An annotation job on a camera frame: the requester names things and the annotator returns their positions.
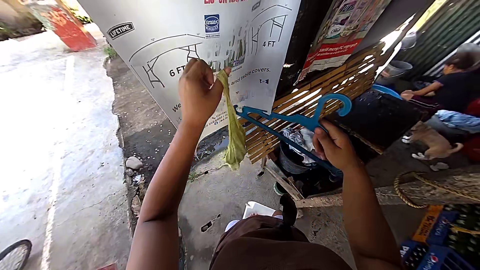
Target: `bamboo slat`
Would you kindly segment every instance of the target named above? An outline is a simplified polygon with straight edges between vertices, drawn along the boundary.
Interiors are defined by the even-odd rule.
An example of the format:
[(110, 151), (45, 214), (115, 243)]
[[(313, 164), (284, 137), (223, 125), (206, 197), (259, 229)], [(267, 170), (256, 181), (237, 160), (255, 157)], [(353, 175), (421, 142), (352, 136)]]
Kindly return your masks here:
[[(317, 107), (317, 100), (323, 95), (341, 93), (347, 95), (350, 99), (358, 97), (373, 84), (376, 69), (382, 60), (380, 54), (382, 53), (383, 46), (384, 43), (379, 43), (375, 46), (364, 49), (357, 53), (358, 56), (335, 68), (331, 72), (313, 80), (297, 91), (276, 100), (273, 104), (272, 112), (282, 113), (284, 115), (299, 113), (311, 117)], [(371, 64), (373, 64), (373, 67), (363, 71), (363, 69)], [(342, 103), (339, 100), (327, 101), (320, 118), (336, 111), (340, 108), (341, 104)], [(280, 130), (289, 125), (292, 125), (293, 127), (299, 126), (298, 124), (292, 124), (284, 120), (267, 120), (254, 114), (251, 114), (250, 116), (263, 122), (277, 132), (280, 132)], [(241, 119), (240, 122), (246, 123), (247, 121)], [(261, 160), (279, 145), (280, 140), (273, 134), (265, 131), (263, 128), (251, 124), (245, 129), (246, 131), (251, 130), (246, 136), (246, 147), (249, 159), (252, 163)]]

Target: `brown dog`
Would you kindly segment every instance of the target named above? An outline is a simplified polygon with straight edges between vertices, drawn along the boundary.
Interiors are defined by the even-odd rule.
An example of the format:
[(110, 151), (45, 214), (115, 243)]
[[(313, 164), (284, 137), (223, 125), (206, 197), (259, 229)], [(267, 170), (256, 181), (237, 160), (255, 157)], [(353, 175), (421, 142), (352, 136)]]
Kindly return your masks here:
[(412, 157), (418, 160), (446, 158), (451, 154), (460, 151), (463, 147), (463, 144), (456, 143), (456, 147), (452, 148), (445, 137), (424, 124), (422, 121), (416, 123), (415, 126), (411, 128), (411, 131), (412, 136), (403, 136), (402, 142), (409, 144), (413, 141), (421, 141), (429, 147), (429, 149), (425, 151), (425, 154), (412, 154)]

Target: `red painted pillar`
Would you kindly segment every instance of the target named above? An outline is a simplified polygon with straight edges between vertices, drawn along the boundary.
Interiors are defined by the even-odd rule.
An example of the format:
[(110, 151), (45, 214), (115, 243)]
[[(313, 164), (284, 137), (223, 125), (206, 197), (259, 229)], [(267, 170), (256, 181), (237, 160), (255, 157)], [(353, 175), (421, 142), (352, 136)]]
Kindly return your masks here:
[(22, 4), (27, 6), (46, 28), (57, 34), (72, 51), (96, 46), (92, 35), (60, 0), (50, 0), (48, 4), (45, 4), (46, 1), (41, 2), (42, 4), (38, 4), (36, 0), (26, 0)]

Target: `bicycle wheel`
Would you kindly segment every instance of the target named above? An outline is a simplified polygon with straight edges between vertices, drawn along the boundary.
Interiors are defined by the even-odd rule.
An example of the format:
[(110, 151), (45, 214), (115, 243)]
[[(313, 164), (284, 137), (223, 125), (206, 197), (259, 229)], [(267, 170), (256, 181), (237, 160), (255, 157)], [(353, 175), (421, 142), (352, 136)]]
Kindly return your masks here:
[(32, 251), (32, 242), (24, 239), (0, 252), (0, 270), (22, 270)]

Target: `woman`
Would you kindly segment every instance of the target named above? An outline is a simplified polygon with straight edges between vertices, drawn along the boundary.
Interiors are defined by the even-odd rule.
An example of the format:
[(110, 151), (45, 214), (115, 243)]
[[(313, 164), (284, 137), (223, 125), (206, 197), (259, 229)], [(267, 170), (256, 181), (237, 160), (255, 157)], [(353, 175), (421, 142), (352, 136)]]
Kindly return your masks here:
[(404, 91), (401, 96), (424, 107), (463, 113), (478, 95), (479, 75), (467, 71), (474, 63), (469, 52), (456, 53), (445, 62), (442, 77), (421, 90)]
[[(177, 270), (177, 212), (200, 134), (222, 97), (210, 67), (192, 59), (179, 81), (182, 122), (147, 189), (133, 236), (128, 270)], [(344, 173), (345, 229), (359, 270), (400, 270), (400, 254), (383, 217), (370, 178), (347, 137), (322, 122), (315, 130), (315, 151)], [(241, 220), (220, 239), (210, 269), (343, 269), (348, 264), (328, 248), (310, 243), (293, 227), (293, 201), (284, 205), (283, 220), (253, 216)]]

